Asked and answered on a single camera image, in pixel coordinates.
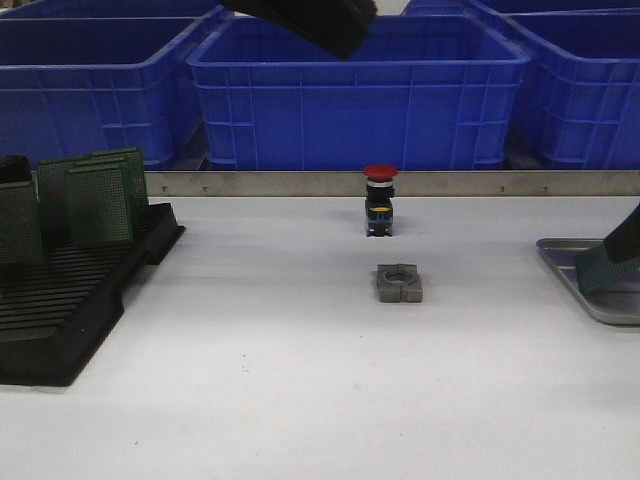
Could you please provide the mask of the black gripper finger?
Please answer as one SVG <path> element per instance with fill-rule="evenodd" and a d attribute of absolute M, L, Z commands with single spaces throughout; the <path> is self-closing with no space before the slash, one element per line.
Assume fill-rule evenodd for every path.
<path fill-rule="evenodd" d="M 222 4 L 236 13 L 278 24 L 340 60 L 358 50 L 378 14 L 371 0 L 228 0 Z"/>
<path fill-rule="evenodd" d="M 629 216 L 603 240 L 610 261 L 620 263 L 639 256 L 639 215 L 640 206 L 637 205 Z"/>

